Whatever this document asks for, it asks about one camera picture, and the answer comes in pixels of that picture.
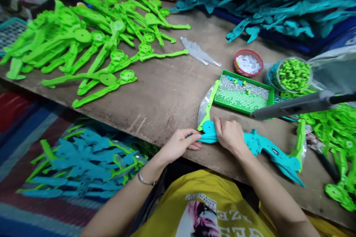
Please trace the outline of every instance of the silver bangle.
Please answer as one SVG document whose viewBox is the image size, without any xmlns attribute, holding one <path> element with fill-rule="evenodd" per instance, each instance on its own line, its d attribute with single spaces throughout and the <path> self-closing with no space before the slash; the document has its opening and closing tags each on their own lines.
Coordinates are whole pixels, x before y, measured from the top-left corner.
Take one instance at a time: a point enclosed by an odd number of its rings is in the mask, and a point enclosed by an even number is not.
<svg viewBox="0 0 356 237">
<path fill-rule="evenodd" d="M 159 181 L 159 179 L 158 179 L 158 180 L 156 180 L 156 181 L 154 181 L 154 182 L 152 182 L 152 183 L 147 183 L 147 182 L 145 182 L 145 181 L 143 180 L 142 176 L 141 176 L 141 169 L 138 171 L 137 177 L 138 177 L 138 180 L 140 181 L 140 183 L 145 184 L 145 185 L 154 186 L 154 185 L 156 185 L 156 184 L 158 183 L 158 181 Z"/>
</svg>

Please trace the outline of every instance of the teal toy gun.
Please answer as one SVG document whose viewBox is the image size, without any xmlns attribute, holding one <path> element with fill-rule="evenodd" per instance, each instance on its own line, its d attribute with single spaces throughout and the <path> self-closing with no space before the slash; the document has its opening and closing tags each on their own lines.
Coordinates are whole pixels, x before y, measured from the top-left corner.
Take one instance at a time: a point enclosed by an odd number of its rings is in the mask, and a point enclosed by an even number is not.
<svg viewBox="0 0 356 237">
<path fill-rule="evenodd" d="M 218 141 L 213 121 L 206 121 L 202 128 L 205 134 L 201 136 L 199 141 L 203 143 L 216 143 Z M 301 167 L 299 160 L 296 157 L 287 156 L 269 139 L 257 134 L 256 129 L 253 129 L 251 133 L 244 133 L 244 140 L 254 156 L 260 154 L 262 150 L 265 151 L 285 176 L 305 188 L 305 185 L 296 174 Z"/>
</svg>

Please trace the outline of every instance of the hand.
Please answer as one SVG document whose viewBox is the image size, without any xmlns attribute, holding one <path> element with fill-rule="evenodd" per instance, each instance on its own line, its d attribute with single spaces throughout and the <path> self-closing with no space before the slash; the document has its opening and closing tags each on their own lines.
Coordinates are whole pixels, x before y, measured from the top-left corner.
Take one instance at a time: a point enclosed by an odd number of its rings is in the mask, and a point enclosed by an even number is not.
<svg viewBox="0 0 356 237">
<path fill-rule="evenodd" d="M 239 156 L 250 151 L 244 141 L 244 132 L 236 120 L 228 121 L 214 117 L 216 134 L 221 146 Z"/>
<path fill-rule="evenodd" d="M 184 154 L 187 149 L 199 150 L 201 142 L 198 140 L 201 135 L 193 129 L 176 130 L 168 142 L 157 153 L 161 160 L 167 164 L 172 163 Z"/>
</svg>

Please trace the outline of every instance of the left hand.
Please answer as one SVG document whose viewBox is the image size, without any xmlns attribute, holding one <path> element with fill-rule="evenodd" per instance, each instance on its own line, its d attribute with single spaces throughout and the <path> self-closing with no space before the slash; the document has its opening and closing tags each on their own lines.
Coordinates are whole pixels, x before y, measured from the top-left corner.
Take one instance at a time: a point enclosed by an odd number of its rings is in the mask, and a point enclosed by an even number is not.
<svg viewBox="0 0 356 237">
<path fill-rule="evenodd" d="M 157 153 L 165 163 L 172 163 L 184 154 L 187 149 L 199 150 L 201 134 L 194 129 L 176 130 L 168 142 Z"/>
</svg>

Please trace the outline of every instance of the person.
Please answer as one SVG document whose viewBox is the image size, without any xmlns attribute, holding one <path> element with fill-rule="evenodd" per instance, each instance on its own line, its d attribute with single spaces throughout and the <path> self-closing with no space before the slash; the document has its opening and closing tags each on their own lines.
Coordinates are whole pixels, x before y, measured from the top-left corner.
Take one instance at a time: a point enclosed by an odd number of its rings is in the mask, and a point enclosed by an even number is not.
<svg viewBox="0 0 356 237">
<path fill-rule="evenodd" d="M 219 143 L 241 164 L 251 186 L 271 217 L 279 236 L 319 236 L 301 208 L 253 156 L 236 121 L 214 118 Z M 140 172 L 93 217 L 81 237 L 123 236 L 163 169 L 186 149 L 199 150 L 199 132 L 177 130 Z M 133 237 L 267 237 L 273 232 L 231 180 L 198 170 L 175 180 L 151 218 Z"/>
</svg>

